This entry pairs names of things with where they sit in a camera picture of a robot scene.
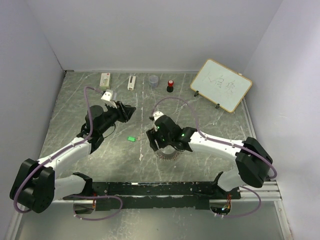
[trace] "green object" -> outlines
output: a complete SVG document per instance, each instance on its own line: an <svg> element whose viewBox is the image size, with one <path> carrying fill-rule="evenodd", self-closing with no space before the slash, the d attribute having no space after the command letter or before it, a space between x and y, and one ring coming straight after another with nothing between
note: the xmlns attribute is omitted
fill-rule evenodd
<svg viewBox="0 0 320 240"><path fill-rule="evenodd" d="M135 142L135 141L136 141L136 138L133 137L133 136L128 136L128 141L130 141L130 142Z"/></svg>

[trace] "black metal base plate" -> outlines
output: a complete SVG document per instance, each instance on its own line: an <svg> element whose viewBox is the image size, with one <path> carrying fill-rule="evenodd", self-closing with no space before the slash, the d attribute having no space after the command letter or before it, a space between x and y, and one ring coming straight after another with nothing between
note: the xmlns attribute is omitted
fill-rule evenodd
<svg viewBox="0 0 320 240"><path fill-rule="evenodd" d="M195 208L209 210L209 200L240 199L239 188L230 192L214 191L213 181L187 182L93 182L93 191L98 196L118 196L123 209ZM97 199L96 211L118 209L119 201L113 198Z"/></svg>

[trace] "whiteboard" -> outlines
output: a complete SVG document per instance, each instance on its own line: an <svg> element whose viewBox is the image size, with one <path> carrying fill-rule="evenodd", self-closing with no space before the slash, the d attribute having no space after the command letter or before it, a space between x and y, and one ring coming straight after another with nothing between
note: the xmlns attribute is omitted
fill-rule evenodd
<svg viewBox="0 0 320 240"><path fill-rule="evenodd" d="M232 113L251 86L251 80L212 59L208 59L195 76L190 88Z"/></svg>

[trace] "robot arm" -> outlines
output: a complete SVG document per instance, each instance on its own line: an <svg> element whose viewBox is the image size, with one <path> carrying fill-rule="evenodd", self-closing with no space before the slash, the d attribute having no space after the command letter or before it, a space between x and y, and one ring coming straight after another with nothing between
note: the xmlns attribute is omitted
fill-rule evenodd
<svg viewBox="0 0 320 240"><path fill-rule="evenodd" d="M117 121L126 123L136 110L135 107L124 105L120 101L115 101L115 93L106 91L102 96L107 111L99 105L90 107L93 130L90 138L81 144L90 132L89 115L85 116L85 124L81 127L81 132L69 144L62 147L53 154L35 161L25 160L18 171L14 184L10 191L10 198L13 200L17 189L22 185L27 176L41 163L51 159L51 156L58 153L65 147L73 147L65 150L58 157L40 168L36 174L27 182L18 196L18 203L26 206L36 213L41 213L51 204L52 201L71 194L82 194L90 196L92 193L92 179L82 173L76 172L65 178L57 177L78 160L92 154L104 141L104 132L114 126Z"/></svg>
<svg viewBox="0 0 320 240"><path fill-rule="evenodd" d="M257 157L232 145L207 140L195 128L180 128L170 117L160 111L155 112L151 119L154 120L154 127L148 130L146 134L150 141L150 147L154 151L170 145L179 151L209 153L235 162L233 169L220 172L215 178L217 187L222 191L228 192L245 184L261 188L264 184L270 167ZM246 140L230 140L206 133L204 135L207 138L249 148L266 158L271 164L273 163L273 160L260 143L252 137L248 137Z"/></svg>

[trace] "marble tabletop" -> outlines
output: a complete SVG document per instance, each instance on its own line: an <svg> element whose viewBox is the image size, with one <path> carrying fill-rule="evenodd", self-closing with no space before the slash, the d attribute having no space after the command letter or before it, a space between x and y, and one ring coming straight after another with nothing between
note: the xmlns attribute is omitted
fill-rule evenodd
<svg viewBox="0 0 320 240"><path fill-rule="evenodd" d="M130 75L136 76L135 90L127 90ZM159 85L151 88L149 76L157 75ZM99 87L98 72L67 72L49 129L42 148L45 157L65 146L80 132L87 114L83 89ZM250 136L243 102L235 112L228 113L202 96L194 97L190 84L194 73L111 73L111 88L117 92L117 100L136 107L131 120L118 122L113 134L104 140L93 154L79 159L61 178L75 172L101 182L176 182L213 181L221 171L230 170L234 164L207 153L183 152L175 161L158 158L149 146L146 130L152 127L149 119L156 102L165 97L180 97L196 109L203 132L217 137L245 140ZM174 91L167 92L168 80L174 81ZM88 91L91 105L104 106L100 95ZM183 127L194 127L195 120L188 107L177 100L166 100L158 108ZM105 136L112 132L109 129ZM129 136L141 136L141 141L130 142Z"/></svg>

